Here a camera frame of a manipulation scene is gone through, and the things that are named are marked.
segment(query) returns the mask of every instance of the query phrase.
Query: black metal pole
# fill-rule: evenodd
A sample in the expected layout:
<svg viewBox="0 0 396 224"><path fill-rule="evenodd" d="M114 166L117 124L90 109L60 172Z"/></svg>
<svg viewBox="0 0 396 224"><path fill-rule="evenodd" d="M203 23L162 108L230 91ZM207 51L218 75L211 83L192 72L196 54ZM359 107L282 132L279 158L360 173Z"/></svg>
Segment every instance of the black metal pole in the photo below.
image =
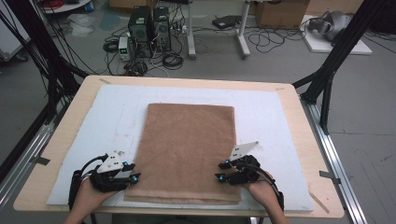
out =
<svg viewBox="0 0 396 224"><path fill-rule="evenodd" d="M328 116L332 91L332 80L338 68L356 46L369 25L389 0L364 0L348 27L341 34L338 42L329 54L329 57L319 70L292 85L299 88L309 82L306 92L301 94L301 99L309 104L315 104L320 94L324 92L320 112L320 125L326 134L328 132Z"/></svg>

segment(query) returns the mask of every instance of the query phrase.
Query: white device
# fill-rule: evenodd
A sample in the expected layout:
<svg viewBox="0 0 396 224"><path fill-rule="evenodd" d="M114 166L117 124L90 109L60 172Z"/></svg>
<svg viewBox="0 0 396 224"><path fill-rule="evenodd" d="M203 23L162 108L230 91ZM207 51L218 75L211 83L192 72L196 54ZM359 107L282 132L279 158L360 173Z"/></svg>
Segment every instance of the white device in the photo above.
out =
<svg viewBox="0 0 396 224"><path fill-rule="evenodd" d="M231 152L230 161L235 161L246 156L249 153L249 151L253 150L258 145L259 142L257 141L257 142L234 146L233 151Z"/></svg>
<svg viewBox="0 0 396 224"><path fill-rule="evenodd" d="M115 170L121 170L124 167L124 162L121 161L121 156L123 152L121 151L113 151L108 153L107 159L103 162L103 164L98 168L97 173L105 173Z"/></svg>
<svg viewBox="0 0 396 224"><path fill-rule="evenodd" d="M128 62L131 60L131 50L129 48L128 37L121 36L119 40L119 52L123 61Z"/></svg>

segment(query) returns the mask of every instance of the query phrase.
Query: cardboard box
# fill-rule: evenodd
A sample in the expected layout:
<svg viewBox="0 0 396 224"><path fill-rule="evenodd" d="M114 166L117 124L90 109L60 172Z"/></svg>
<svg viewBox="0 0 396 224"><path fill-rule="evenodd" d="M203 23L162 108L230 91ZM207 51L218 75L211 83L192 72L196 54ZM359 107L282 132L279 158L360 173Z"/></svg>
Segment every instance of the cardboard box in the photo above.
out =
<svg viewBox="0 0 396 224"><path fill-rule="evenodd" d="M259 3L256 22L260 27L279 29L298 29L308 8L310 0L284 0L272 5Z"/></svg>
<svg viewBox="0 0 396 224"><path fill-rule="evenodd" d="M356 13L363 0L313 0L306 10L306 15L321 16L326 11Z"/></svg>
<svg viewBox="0 0 396 224"><path fill-rule="evenodd" d="M157 0L109 0L108 3L113 9L127 12L135 6L150 6L153 9L157 5Z"/></svg>

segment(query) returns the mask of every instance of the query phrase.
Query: aluminum rail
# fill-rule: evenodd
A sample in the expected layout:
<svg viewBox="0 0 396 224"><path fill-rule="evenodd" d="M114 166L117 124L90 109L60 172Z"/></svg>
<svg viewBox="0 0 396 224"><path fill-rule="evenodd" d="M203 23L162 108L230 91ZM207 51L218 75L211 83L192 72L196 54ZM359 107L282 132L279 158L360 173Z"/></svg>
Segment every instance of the aluminum rail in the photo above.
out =
<svg viewBox="0 0 396 224"><path fill-rule="evenodd" d="M322 150L323 157L325 157L329 166L329 170L334 174L334 178L340 180L340 183L335 184L335 186L338 188L338 192L341 194L340 196L342 196L351 221L355 224L366 224L367 220L361 210L361 206L359 205L355 192L349 183L343 164L341 163L337 150L332 143L332 139L320 126L320 112L318 107L316 105L308 104L305 101L302 101L302 105L305 110L306 117L318 138L318 144Z"/></svg>

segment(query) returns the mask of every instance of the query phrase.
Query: table leg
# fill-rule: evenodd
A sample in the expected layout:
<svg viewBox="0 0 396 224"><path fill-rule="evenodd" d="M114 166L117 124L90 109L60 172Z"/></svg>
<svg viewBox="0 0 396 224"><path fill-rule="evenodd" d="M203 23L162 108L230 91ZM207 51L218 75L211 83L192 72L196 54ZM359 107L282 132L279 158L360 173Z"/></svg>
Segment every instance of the table leg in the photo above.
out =
<svg viewBox="0 0 396 224"><path fill-rule="evenodd" d="M244 37L245 25L247 23L249 7L250 7L250 1L245 1L244 7L242 9L241 27L240 27L240 29L236 30L236 34L237 34L239 43L241 44L241 48L242 48L242 52L243 52L243 55L242 55L243 59L250 56L250 51L248 50L247 41L245 40L245 37Z"/></svg>
<svg viewBox="0 0 396 224"><path fill-rule="evenodd" d="M189 56L192 60L196 59L194 36L192 34L192 0L189 1L188 11L189 11L189 27L187 32L187 43L189 45Z"/></svg>

